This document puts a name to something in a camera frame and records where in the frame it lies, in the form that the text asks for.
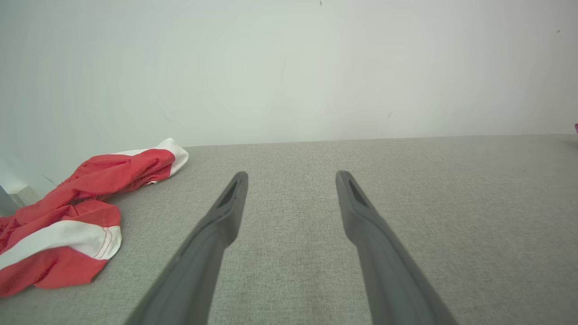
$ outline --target red stitching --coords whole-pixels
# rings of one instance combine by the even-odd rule
[[[106,245],[106,248],[105,248],[105,250],[103,250],[103,251],[102,251],[102,256],[104,256],[104,255],[105,255],[105,253],[106,253],[106,250],[107,250],[107,249],[108,249],[108,247],[110,246],[110,243],[112,243],[112,231],[110,231],[110,242],[109,242],[109,244],[108,244],[108,245]]]
[[[102,241],[102,245],[101,245],[101,247],[98,249],[98,252],[96,253],[96,255],[93,256],[93,258],[95,258],[95,259],[97,259],[97,258],[96,258],[97,255],[101,252],[101,249],[104,247],[105,242],[106,242],[106,236],[108,235],[108,233],[106,232],[106,230],[105,230],[104,228],[101,228],[101,229],[102,229],[102,231],[105,232],[105,239]]]

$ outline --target pink object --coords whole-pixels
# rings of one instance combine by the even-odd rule
[[[187,160],[171,138],[152,149],[95,156],[44,199],[0,218],[0,297],[32,284],[90,283],[121,243],[120,211],[104,200],[166,179]]]

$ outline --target red cloth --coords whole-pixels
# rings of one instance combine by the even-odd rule
[[[14,216],[0,218],[0,267],[2,263],[9,264],[0,269],[0,296],[10,296],[31,284],[48,289],[90,283],[108,261],[104,258],[116,252],[109,250],[111,245],[116,249],[120,246],[120,211],[102,201],[115,193],[134,191],[151,181],[166,179],[174,161],[175,155],[164,149],[150,149],[135,156],[95,156],[38,203],[19,209]],[[65,220],[80,223],[59,223]],[[93,250],[81,247],[80,252],[71,244],[28,257],[28,247],[36,245],[32,240],[15,247],[33,234],[40,238],[35,237],[35,241],[56,236],[58,243],[47,243],[48,246],[61,245],[61,237],[67,234],[83,239],[76,228],[65,227],[68,224],[89,228],[92,234],[94,227],[85,227],[86,224],[98,226],[98,231],[102,228],[101,247]],[[53,226],[62,226],[64,231],[50,234]]]

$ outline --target gray couch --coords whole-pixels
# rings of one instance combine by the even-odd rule
[[[122,324],[237,171],[249,193],[210,324],[370,324],[335,172],[350,171],[460,324],[578,324],[578,136],[187,148],[114,197],[123,245],[94,283],[0,300],[2,324]]]

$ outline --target fabric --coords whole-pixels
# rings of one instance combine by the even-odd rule
[[[123,324],[237,171],[249,192],[209,324],[370,324],[335,172],[350,171],[461,325],[578,324],[578,135],[186,148],[120,194],[123,246],[93,285],[0,300],[6,324]]]
[[[155,149],[95,156],[38,203],[0,218],[0,296],[31,284],[90,283],[121,244],[120,211],[103,200],[166,179],[187,159],[173,139]]]

